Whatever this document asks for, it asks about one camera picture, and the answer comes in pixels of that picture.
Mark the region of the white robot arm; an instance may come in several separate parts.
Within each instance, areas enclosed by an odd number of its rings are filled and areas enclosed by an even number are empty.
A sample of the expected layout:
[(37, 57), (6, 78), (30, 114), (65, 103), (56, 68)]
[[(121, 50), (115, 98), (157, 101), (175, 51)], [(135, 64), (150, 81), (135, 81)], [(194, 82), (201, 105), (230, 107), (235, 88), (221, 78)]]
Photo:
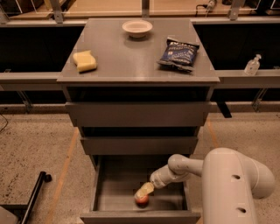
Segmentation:
[(204, 224), (258, 224), (254, 200), (268, 198), (276, 184), (265, 164), (236, 150), (216, 148), (202, 160), (170, 156), (135, 193), (135, 201), (144, 203), (154, 190), (183, 182), (189, 174), (201, 178)]

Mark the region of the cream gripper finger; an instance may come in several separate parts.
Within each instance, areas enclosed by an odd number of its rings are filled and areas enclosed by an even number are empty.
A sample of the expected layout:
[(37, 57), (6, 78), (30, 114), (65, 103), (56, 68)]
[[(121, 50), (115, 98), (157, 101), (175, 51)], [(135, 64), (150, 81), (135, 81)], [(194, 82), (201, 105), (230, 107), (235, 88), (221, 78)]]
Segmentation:
[(134, 197), (136, 200), (141, 200), (142, 198), (148, 196), (153, 191), (154, 191), (154, 185), (151, 182), (146, 182), (137, 190)]

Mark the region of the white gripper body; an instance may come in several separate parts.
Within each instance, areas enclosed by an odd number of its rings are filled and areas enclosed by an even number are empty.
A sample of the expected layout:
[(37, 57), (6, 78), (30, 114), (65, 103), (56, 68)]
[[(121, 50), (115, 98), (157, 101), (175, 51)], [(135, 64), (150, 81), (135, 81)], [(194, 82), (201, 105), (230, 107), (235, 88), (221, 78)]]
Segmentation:
[(172, 171), (168, 165), (165, 165), (155, 170), (150, 175), (150, 182), (155, 188), (161, 189), (169, 185), (170, 183), (183, 182), (187, 179), (187, 173), (177, 174)]

